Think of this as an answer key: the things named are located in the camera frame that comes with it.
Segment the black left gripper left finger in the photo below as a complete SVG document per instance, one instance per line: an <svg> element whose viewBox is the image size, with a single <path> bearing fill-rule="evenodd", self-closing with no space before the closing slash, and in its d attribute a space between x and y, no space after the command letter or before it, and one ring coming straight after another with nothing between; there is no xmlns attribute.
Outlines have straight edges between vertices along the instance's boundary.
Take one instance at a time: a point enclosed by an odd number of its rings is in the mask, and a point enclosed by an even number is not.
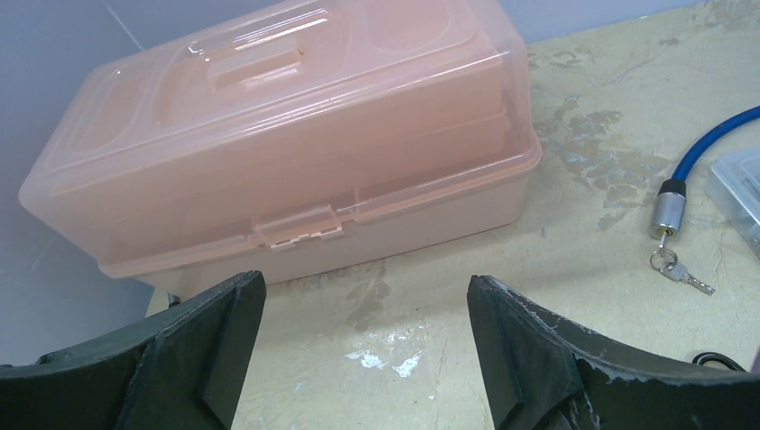
<svg viewBox="0 0 760 430"><path fill-rule="evenodd" d="M229 429L263 317L262 273L32 365L1 368L4 429Z"/></svg>

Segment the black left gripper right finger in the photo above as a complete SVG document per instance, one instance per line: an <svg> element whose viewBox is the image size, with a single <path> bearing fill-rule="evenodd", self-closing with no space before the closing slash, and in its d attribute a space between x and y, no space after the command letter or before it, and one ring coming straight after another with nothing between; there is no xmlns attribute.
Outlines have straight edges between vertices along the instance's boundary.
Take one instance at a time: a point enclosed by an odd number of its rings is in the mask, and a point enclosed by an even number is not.
<svg viewBox="0 0 760 430"><path fill-rule="evenodd" d="M490 276L467 291L498 429L756 429L759 377L630 347Z"/></svg>

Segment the blue cable lock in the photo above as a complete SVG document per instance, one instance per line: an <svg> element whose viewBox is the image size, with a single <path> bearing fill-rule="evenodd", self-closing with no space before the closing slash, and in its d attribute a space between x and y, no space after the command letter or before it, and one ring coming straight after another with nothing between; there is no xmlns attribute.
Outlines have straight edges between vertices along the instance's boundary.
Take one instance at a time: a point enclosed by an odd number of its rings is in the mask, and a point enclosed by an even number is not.
<svg viewBox="0 0 760 430"><path fill-rule="evenodd" d="M758 119L759 106L755 106L716 125L688 149L670 178L661 184L649 227L650 236L659 239L661 247L681 230L687 206L687 179L697 161L721 138Z"/></svg>

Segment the single key with ring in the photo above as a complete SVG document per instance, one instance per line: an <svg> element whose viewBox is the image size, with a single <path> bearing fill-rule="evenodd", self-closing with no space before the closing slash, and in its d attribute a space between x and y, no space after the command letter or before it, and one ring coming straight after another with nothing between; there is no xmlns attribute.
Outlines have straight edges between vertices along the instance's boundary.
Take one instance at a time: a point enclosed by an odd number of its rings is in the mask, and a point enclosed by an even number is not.
<svg viewBox="0 0 760 430"><path fill-rule="evenodd" d="M668 243L669 234L662 233L658 247L649 259L651 268L669 280L687 284L707 296L712 296L715 288L692 275L686 265L679 260L678 255L669 248Z"/></svg>

